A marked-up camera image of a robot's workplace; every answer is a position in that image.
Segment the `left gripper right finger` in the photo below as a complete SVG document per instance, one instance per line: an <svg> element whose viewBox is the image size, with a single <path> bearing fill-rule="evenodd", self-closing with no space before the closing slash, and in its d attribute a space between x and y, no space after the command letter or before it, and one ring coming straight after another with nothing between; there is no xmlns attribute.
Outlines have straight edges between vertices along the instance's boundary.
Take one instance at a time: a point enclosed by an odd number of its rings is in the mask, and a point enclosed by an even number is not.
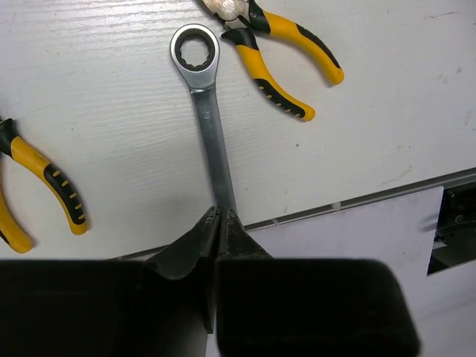
<svg viewBox="0 0 476 357"><path fill-rule="evenodd" d="M274 258L237 213L215 262L222 356L418 356L420 339L393 272L376 260Z"/></svg>

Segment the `large silver ratchet wrench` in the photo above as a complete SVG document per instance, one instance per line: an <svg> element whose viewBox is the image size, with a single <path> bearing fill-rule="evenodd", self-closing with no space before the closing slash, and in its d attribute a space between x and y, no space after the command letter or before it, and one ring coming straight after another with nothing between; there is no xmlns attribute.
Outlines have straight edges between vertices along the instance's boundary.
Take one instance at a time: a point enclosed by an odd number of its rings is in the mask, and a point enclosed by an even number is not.
<svg viewBox="0 0 476 357"><path fill-rule="evenodd" d="M182 56L182 45L192 39L200 40L207 47L208 56L201 65L191 65ZM188 24L174 33L170 55L189 88L215 204L226 214L236 209L236 201L216 96L220 58L218 40L204 25Z"/></svg>

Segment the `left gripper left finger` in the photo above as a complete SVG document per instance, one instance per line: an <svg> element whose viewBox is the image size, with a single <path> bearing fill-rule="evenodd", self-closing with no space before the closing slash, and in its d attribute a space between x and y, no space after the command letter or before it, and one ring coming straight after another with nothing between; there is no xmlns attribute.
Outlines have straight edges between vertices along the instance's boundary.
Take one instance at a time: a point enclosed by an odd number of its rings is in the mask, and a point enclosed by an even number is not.
<svg viewBox="0 0 476 357"><path fill-rule="evenodd" d="M2 260L3 356L204 356L220 208L146 260Z"/></svg>

